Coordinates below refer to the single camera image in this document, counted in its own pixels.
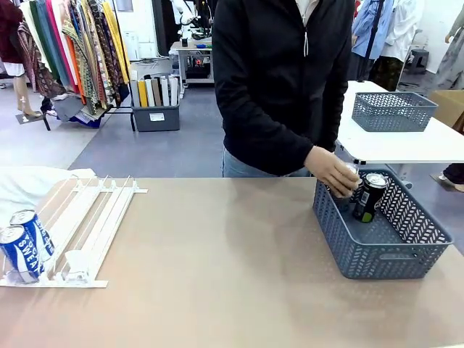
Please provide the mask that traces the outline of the person's right hand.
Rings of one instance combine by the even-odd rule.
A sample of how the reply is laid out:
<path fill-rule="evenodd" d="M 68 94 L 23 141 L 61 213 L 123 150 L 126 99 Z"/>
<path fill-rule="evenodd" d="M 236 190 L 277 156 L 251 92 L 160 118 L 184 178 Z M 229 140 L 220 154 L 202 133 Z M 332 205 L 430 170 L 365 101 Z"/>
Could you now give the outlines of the person's right hand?
<path fill-rule="evenodd" d="M 350 197 L 358 187 L 359 176 L 335 154 L 314 146 L 307 155 L 304 166 L 338 197 Z"/>

